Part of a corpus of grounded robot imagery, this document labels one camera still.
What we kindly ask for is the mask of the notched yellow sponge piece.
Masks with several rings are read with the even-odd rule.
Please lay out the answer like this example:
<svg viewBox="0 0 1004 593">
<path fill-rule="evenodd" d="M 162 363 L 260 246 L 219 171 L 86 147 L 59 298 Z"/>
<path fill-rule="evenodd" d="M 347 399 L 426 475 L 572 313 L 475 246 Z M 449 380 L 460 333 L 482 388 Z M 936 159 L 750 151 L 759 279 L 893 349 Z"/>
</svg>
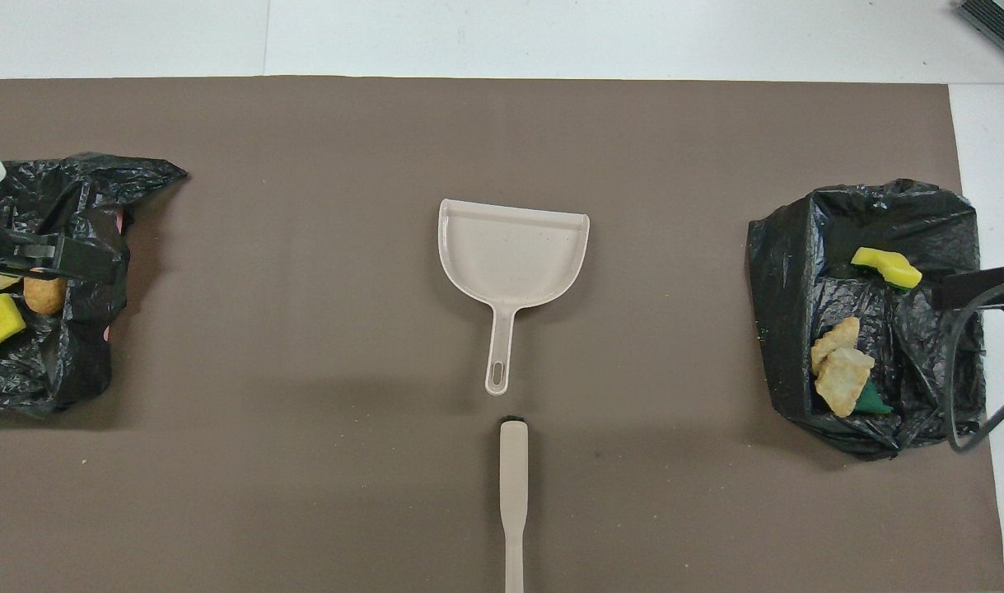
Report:
<svg viewBox="0 0 1004 593">
<path fill-rule="evenodd" d="M 880 274 L 886 284 L 902 290 L 912 290 L 922 281 L 921 271 L 913 267 L 901 253 L 859 247 L 851 258 L 852 266 L 871 268 Z"/>
</svg>

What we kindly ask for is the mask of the brown table mat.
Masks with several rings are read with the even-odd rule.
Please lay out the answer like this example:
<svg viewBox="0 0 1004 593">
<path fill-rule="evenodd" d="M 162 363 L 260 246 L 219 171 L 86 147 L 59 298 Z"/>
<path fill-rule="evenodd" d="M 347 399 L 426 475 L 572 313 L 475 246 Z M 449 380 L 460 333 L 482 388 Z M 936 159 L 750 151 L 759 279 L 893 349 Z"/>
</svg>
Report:
<svg viewBox="0 0 1004 593">
<path fill-rule="evenodd" d="M 525 588 L 1004 588 L 988 451 L 860 463 L 782 419 L 750 219 L 960 188 L 944 86 L 0 80 L 0 155 L 166 159 L 102 397 L 0 416 L 0 593 L 501 593 L 499 420 L 530 427 Z M 443 199 L 585 213 L 577 280 L 491 311 Z"/>
</svg>

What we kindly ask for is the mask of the open black bag lined bin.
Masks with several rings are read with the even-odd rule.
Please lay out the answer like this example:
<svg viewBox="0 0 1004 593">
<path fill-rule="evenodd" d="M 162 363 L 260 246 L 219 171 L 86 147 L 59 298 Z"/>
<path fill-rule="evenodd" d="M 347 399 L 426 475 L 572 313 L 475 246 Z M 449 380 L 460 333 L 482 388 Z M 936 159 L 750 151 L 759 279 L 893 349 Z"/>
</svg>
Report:
<svg viewBox="0 0 1004 593">
<path fill-rule="evenodd" d="M 907 292 L 852 266 L 863 246 L 903 254 L 922 281 Z M 968 200 L 907 179 L 820 188 L 752 221 L 746 256 L 770 403 L 784 419 L 859 460 L 892 459 L 945 441 L 942 387 L 952 378 L 957 432 L 977 431 L 983 321 L 973 315 L 953 346 L 956 311 L 932 304 L 940 278 L 979 268 Z M 876 360 L 871 382 L 893 413 L 836 417 L 815 391 L 810 346 L 849 316 L 860 319 L 857 346 Z"/>
</svg>

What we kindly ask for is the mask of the beige brush black bristles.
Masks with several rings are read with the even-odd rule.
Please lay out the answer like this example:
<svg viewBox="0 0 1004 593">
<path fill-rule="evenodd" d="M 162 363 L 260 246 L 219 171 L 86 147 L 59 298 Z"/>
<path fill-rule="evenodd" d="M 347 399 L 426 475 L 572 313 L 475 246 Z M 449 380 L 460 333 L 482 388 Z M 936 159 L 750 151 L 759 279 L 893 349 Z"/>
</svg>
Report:
<svg viewBox="0 0 1004 593">
<path fill-rule="evenodd" d="M 524 530 L 529 509 L 529 429 L 524 419 L 499 424 L 499 517 L 504 530 L 505 593 L 525 593 Z"/>
</svg>

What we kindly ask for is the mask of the beige plastic dustpan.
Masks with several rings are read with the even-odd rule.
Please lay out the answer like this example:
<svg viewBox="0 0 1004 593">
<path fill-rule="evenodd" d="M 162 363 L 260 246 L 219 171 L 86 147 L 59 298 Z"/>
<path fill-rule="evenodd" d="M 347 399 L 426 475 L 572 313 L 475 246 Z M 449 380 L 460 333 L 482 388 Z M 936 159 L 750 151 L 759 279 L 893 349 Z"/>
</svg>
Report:
<svg viewBox="0 0 1004 593">
<path fill-rule="evenodd" d="M 437 251 L 452 285 L 491 311 L 487 394 L 504 395 L 516 316 L 557 300 L 578 278 L 591 218 L 585 213 L 443 199 Z"/>
</svg>

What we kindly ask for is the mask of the dark ribbed device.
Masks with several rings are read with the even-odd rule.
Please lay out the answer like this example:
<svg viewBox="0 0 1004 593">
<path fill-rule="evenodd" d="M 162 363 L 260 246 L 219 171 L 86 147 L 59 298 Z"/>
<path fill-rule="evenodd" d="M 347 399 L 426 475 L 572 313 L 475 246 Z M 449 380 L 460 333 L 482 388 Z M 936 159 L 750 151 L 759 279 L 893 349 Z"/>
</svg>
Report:
<svg viewBox="0 0 1004 593">
<path fill-rule="evenodd" d="M 955 10 L 1004 53 L 1004 0 L 958 0 Z"/>
</svg>

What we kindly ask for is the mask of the pink plastic bin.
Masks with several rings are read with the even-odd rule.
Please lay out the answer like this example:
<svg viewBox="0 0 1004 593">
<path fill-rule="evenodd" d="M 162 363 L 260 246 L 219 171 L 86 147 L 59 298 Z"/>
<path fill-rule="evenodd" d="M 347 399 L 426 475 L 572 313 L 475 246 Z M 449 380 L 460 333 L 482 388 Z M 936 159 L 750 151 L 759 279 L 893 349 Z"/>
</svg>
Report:
<svg viewBox="0 0 1004 593">
<path fill-rule="evenodd" d="M 111 289 L 111 322 L 117 320 L 119 316 L 128 306 L 128 275 L 130 270 L 130 247 L 128 244 L 128 223 L 129 223 L 128 210 L 123 207 L 119 207 L 116 213 L 116 228 L 119 233 L 121 246 L 121 260 L 119 265 L 119 271 L 116 274 L 116 282 L 114 283 L 114 288 Z"/>
</svg>

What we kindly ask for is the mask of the crumpled black trash bag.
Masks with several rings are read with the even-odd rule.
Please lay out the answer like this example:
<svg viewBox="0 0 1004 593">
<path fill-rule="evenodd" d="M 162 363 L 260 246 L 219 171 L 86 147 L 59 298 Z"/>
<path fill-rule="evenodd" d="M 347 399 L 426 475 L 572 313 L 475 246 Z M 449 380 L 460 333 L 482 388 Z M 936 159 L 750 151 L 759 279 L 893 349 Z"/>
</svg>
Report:
<svg viewBox="0 0 1004 593">
<path fill-rule="evenodd" d="M 6 228 L 90 241 L 113 251 L 119 264 L 119 208 L 132 217 L 137 203 L 186 176 L 166 159 L 100 153 L 4 166 L 0 219 Z M 0 344 L 0 410 L 46 416 L 104 393 L 111 380 L 113 288 L 68 280 L 63 311 L 51 316 L 27 307 L 20 284 L 6 290 L 26 327 Z"/>
</svg>

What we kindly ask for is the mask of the brown bread roll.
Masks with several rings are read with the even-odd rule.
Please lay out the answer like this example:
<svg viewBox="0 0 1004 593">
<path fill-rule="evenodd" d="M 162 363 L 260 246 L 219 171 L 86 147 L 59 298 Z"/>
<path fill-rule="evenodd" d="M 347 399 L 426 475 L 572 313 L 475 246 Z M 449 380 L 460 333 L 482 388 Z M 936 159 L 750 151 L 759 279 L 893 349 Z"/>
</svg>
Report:
<svg viewBox="0 0 1004 593">
<path fill-rule="evenodd" d="M 27 275 L 23 280 L 23 299 L 27 307 L 37 315 L 58 315 L 64 308 L 68 279 L 53 275 L 47 277 L 42 268 L 35 268 L 35 275 Z"/>
</svg>

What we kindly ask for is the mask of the striped orange croissant piece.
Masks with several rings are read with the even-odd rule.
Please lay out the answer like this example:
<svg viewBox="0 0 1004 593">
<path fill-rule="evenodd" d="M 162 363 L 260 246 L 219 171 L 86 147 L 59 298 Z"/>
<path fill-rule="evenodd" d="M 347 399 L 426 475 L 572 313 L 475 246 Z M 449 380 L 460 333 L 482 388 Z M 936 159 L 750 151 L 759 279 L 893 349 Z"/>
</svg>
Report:
<svg viewBox="0 0 1004 593">
<path fill-rule="evenodd" d="M 849 316 L 840 320 L 828 333 L 822 334 L 810 346 L 810 370 L 813 376 L 820 374 L 823 362 L 830 353 L 840 348 L 855 349 L 860 334 L 860 319 Z"/>
</svg>

